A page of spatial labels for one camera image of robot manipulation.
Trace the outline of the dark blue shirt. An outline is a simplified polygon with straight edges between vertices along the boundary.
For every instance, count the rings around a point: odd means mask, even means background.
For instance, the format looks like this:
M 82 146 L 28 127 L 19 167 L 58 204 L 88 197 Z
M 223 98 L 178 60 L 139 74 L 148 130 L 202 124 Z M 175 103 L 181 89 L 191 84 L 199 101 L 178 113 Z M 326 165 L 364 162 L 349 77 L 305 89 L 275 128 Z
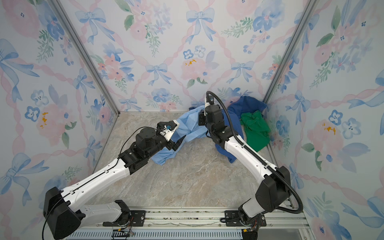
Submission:
M 189 107 L 189 111 L 197 107 L 204 106 L 203 102 L 193 101 L 192 103 L 192 106 Z M 256 111 L 262 112 L 267 107 L 265 103 L 250 96 L 232 97 L 230 99 L 225 100 L 224 103 L 229 112 L 230 118 L 233 121 L 234 129 L 236 131 L 240 131 L 240 135 L 242 138 L 244 138 L 244 133 L 241 125 L 242 114 L 252 114 Z M 226 156 L 231 164 L 235 162 L 235 156 L 222 149 L 219 145 L 216 145 L 216 149 L 220 154 Z

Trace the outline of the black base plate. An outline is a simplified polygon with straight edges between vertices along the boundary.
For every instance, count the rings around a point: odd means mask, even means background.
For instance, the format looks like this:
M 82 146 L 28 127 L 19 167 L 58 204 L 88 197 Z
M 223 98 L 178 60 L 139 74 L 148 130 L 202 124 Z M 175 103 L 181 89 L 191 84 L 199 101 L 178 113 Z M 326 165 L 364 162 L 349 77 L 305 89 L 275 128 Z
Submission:
M 128 211 L 122 214 L 114 222 L 103 222 L 103 227 L 143 227 L 146 211 Z
M 266 219 L 262 214 L 258 214 L 252 218 L 249 218 L 241 211 L 225 211 L 225 216 L 220 219 L 220 222 L 227 227 L 266 227 Z

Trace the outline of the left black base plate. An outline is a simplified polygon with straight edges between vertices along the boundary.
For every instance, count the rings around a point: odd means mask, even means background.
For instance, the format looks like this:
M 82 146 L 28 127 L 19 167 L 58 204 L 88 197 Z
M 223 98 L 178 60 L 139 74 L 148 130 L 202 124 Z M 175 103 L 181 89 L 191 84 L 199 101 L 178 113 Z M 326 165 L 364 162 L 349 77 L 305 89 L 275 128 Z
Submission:
M 103 227 L 143 227 L 146 211 L 128 211 L 122 214 L 114 222 L 103 222 Z

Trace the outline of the left aluminium corner post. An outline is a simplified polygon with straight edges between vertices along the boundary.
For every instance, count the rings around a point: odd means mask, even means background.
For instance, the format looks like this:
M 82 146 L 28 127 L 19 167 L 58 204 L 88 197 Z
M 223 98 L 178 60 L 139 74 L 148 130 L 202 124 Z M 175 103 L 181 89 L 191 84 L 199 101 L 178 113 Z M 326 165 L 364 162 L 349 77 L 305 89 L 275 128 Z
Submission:
M 84 44 L 82 43 L 79 34 L 77 33 L 74 25 L 72 24 L 71 20 L 69 19 L 63 5 L 60 3 L 60 1 L 56 0 L 50 0 L 48 1 L 50 7 L 58 17 L 60 23 L 63 25 L 64 29 L 68 32 L 71 40 L 74 43 L 74 46 L 78 52 L 78 54 L 81 56 L 81 60 L 84 62 L 86 68 L 90 71 L 92 77 L 96 81 L 98 87 L 101 89 L 102 94 L 104 95 L 107 103 L 112 107 L 112 111 L 119 116 L 120 111 L 117 108 L 117 105 L 115 104 L 111 94 L 109 93 L 107 86 L 101 79 L 96 66 L 94 65 L 91 56 L 87 52 L 87 49 L 85 48 Z

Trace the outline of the light blue shirt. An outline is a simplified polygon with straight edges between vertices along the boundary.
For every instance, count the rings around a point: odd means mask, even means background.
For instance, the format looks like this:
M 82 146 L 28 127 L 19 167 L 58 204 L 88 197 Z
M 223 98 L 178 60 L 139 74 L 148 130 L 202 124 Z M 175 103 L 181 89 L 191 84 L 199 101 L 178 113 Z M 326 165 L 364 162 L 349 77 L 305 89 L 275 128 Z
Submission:
M 180 138 L 186 136 L 180 145 L 180 147 L 174 150 L 168 150 L 163 148 L 161 151 L 151 157 L 152 161 L 158 165 L 164 165 L 167 160 L 172 159 L 181 150 L 185 143 L 191 142 L 194 139 L 205 138 L 207 128 L 205 126 L 199 126 L 199 114 L 204 109 L 204 106 L 199 106 L 193 110 L 184 113 L 177 119 L 180 124 L 176 132 L 173 134 L 171 140 L 176 142 Z

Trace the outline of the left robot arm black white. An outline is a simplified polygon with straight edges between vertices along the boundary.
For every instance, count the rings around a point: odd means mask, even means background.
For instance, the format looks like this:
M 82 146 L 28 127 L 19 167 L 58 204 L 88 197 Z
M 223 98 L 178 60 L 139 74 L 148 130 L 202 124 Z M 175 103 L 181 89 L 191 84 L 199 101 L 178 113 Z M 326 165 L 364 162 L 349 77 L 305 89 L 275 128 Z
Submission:
M 100 222 L 123 228 L 130 225 L 134 217 L 123 200 L 94 206 L 86 203 L 113 183 L 137 172 L 163 148 L 177 150 L 184 140 L 172 141 L 179 126 L 178 121 L 172 120 L 159 122 L 156 128 L 141 127 L 134 132 L 136 140 L 131 146 L 107 166 L 62 190 L 57 187 L 48 190 L 43 210 L 44 226 L 50 228 L 53 238 L 64 239 L 81 227 Z

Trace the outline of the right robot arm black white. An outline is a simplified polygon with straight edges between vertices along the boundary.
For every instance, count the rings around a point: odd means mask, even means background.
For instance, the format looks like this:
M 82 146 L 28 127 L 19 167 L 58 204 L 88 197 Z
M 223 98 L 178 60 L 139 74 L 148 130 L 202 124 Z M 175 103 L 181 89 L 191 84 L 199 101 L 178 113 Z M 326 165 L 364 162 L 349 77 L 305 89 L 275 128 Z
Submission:
M 278 177 L 290 184 L 289 171 L 277 168 L 251 149 L 237 132 L 225 124 L 218 105 L 206 104 L 199 113 L 199 124 L 205 125 L 213 142 L 236 157 L 257 180 L 259 188 L 256 193 L 238 208 L 239 221 L 243 225 L 254 224 L 259 216 L 273 212 L 290 197 L 291 191 Z

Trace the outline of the green cloth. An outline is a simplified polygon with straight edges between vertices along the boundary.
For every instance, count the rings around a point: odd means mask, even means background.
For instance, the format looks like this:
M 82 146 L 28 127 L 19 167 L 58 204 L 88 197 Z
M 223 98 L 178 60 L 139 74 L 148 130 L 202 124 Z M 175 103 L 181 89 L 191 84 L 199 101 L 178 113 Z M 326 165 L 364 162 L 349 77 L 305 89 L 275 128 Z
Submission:
M 262 150 L 270 142 L 270 128 L 260 111 L 243 113 L 240 118 L 244 126 L 247 144 L 256 152 Z

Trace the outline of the aluminium corner post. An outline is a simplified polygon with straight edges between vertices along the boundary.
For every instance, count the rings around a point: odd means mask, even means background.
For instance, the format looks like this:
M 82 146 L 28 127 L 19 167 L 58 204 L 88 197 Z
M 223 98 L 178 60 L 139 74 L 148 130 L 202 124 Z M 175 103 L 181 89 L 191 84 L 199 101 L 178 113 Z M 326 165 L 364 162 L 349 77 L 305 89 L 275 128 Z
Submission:
M 86 68 L 90 71 L 92 77 L 96 81 L 98 87 L 101 89 L 102 94 L 104 95 L 107 103 L 112 107 L 112 111 L 119 116 L 120 111 L 117 108 L 117 105 L 115 104 L 111 94 L 109 93 L 107 86 L 101 79 L 96 66 L 94 65 L 91 56 L 87 52 L 87 49 L 85 48 L 84 44 L 82 43 L 79 34 L 77 33 L 74 25 L 72 24 L 71 20 L 69 19 L 63 5 L 60 3 L 60 1 L 56 0 L 50 0 L 48 1 L 50 7 L 58 17 L 60 23 L 63 25 L 64 29 L 68 32 L 71 40 L 74 43 L 74 46 L 78 52 L 78 54 L 81 56 L 81 60 L 84 62 Z
M 298 45 L 299 40 L 301 39 L 302 35 L 304 34 L 304 30 L 307 27 L 310 18 L 314 14 L 316 5 L 318 1 L 316 0 L 310 0 L 307 2 L 306 7 L 304 8 L 301 18 L 299 19 L 299 23 L 297 24 L 292 38 L 289 41 L 289 44 L 287 45 L 287 48 L 283 54 L 282 61 L 280 66 L 278 67 L 275 76 L 273 77 L 273 80 L 271 82 L 270 87 L 267 90 L 267 93 L 263 99 L 263 102 L 268 104 L 272 98 L 272 95 L 275 91 L 275 88 L 277 87 L 280 78 L 282 77 L 286 67 L 289 65 L 289 62 L 291 60 L 292 55 L 294 54 L 296 47 Z

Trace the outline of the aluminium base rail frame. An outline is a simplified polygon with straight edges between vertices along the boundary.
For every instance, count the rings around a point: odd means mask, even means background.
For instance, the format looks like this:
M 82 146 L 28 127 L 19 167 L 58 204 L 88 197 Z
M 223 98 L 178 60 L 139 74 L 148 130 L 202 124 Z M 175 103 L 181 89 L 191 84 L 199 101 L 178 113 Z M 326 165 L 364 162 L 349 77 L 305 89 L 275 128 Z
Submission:
M 225 208 L 134 208 L 146 211 L 143 227 L 103 227 L 97 223 L 76 230 L 69 240 L 313 240 L 304 214 L 265 214 L 266 227 L 227 227 Z

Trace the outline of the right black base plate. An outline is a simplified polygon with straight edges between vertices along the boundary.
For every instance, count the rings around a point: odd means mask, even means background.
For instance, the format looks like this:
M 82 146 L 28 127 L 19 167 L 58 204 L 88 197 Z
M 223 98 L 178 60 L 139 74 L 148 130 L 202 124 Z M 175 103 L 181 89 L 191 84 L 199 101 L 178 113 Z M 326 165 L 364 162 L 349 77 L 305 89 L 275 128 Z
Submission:
M 249 218 L 241 211 L 225 211 L 225 216 L 220 219 L 220 222 L 227 227 L 266 227 L 266 219 L 262 214 L 258 214 L 252 218 Z

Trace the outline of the right aluminium corner post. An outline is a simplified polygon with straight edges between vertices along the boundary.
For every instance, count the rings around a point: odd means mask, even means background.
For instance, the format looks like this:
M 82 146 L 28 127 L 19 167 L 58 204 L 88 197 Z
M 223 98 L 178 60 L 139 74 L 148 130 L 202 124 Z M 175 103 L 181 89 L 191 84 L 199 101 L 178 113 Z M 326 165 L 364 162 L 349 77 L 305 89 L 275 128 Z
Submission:
M 287 48 L 283 54 L 282 61 L 280 66 L 278 67 L 275 76 L 273 77 L 273 80 L 271 82 L 270 87 L 267 90 L 267 93 L 263 99 L 263 102 L 268 104 L 272 98 L 272 95 L 275 91 L 275 88 L 277 87 L 280 78 L 282 77 L 286 67 L 289 65 L 289 62 L 291 60 L 292 55 L 294 54 L 296 47 L 298 45 L 299 40 L 301 39 L 302 35 L 304 34 L 304 30 L 307 27 L 310 18 L 314 14 L 316 5 L 318 1 L 316 0 L 310 0 L 307 2 L 306 7 L 304 8 L 301 18 L 299 19 L 299 23 L 297 24 L 292 38 L 289 41 L 289 44 L 287 45 Z

